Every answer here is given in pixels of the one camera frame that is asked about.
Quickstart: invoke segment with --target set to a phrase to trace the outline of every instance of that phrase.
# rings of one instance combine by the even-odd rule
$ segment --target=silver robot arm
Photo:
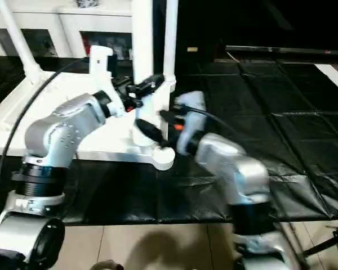
[[[105,121],[105,113],[95,96],[83,94],[67,101],[28,128],[24,162],[68,168],[81,141]]]
[[[233,217],[234,244],[243,255],[237,263],[245,270],[301,269],[287,240],[269,217],[266,167],[247,156],[238,144],[213,133],[200,140],[195,161],[217,176],[223,189]]]
[[[201,167],[217,176],[233,218],[236,250],[243,255],[234,269],[301,269],[286,238],[269,216],[272,203],[266,167],[249,157],[240,145],[203,131],[204,109],[204,96],[196,91],[177,98],[174,113],[161,112],[169,127],[176,127],[178,118],[181,122],[184,118],[184,126],[172,129],[173,141],[165,141],[148,122],[137,120],[136,124],[162,147],[171,146],[182,155],[191,155]]]
[[[106,118],[142,106],[140,98],[163,81],[163,75],[154,75],[132,85],[126,78],[115,89],[110,81],[106,86],[101,81],[105,91],[69,100],[28,128],[26,154],[21,169],[12,176],[16,189],[8,194],[0,214],[0,270],[49,269],[55,264],[65,233],[62,221],[55,217],[63,205],[66,173],[79,144]]]

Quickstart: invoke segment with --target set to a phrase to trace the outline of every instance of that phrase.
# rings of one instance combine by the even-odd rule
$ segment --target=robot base
[[[32,85],[25,78],[0,104],[0,155],[7,141],[10,130],[26,102],[42,82],[53,72],[43,71],[42,79]],[[154,112],[167,110],[169,96],[175,87],[175,81],[165,81],[152,94]],[[89,74],[62,73],[54,79],[37,98],[24,116],[11,142],[8,155],[23,156],[25,152],[24,134],[32,122],[50,115],[56,107],[65,101],[83,93],[97,91],[94,78]],[[153,112],[152,123],[167,133],[167,125]],[[80,159],[103,161],[127,161],[153,164],[159,170],[167,170],[173,165],[173,149],[161,150],[155,143],[140,147],[133,141],[135,111],[121,118],[111,117],[106,124],[87,136],[79,146]]]

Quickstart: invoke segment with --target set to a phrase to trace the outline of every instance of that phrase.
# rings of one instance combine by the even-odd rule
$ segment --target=white tile
[[[290,239],[292,245],[294,246],[295,250],[297,252],[300,252],[300,248],[298,247],[298,243],[295,240],[295,236],[293,235],[292,230],[290,229],[289,223],[282,222],[282,226]],[[301,246],[303,249],[309,248],[312,246],[312,242],[310,240],[309,234],[307,233],[307,230],[304,226],[303,222],[292,222],[292,226],[295,230],[295,233],[297,234],[297,237],[301,243]]]
[[[125,270],[211,270],[206,225],[105,226],[99,260]]]
[[[311,236],[313,245],[320,244],[333,236],[333,228],[326,226],[338,227],[338,220],[326,222],[306,222],[305,226]],[[338,249],[333,246],[318,253],[319,258],[325,270],[338,270]]]
[[[54,270],[89,270],[96,262],[104,226],[66,227]]]
[[[234,250],[233,226],[227,223],[208,224],[214,270],[231,270],[239,254]]]

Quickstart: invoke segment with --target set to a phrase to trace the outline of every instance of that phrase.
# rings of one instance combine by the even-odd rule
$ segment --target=black mat
[[[55,70],[67,61],[40,63]],[[174,96],[203,91],[209,112],[237,133],[210,121],[207,130],[240,142],[267,166],[273,194],[287,213],[279,211],[281,220],[338,219],[338,88],[314,65],[181,65],[176,74]],[[19,62],[0,57],[0,100],[22,75]],[[19,166],[19,157],[7,159],[0,207],[13,188],[10,172]],[[216,179],[188,157],[177,156],[165,172],[145,164],[74,161],[68,202],[75,179],[79,189],[66,218],[70,224],[230,222]]]

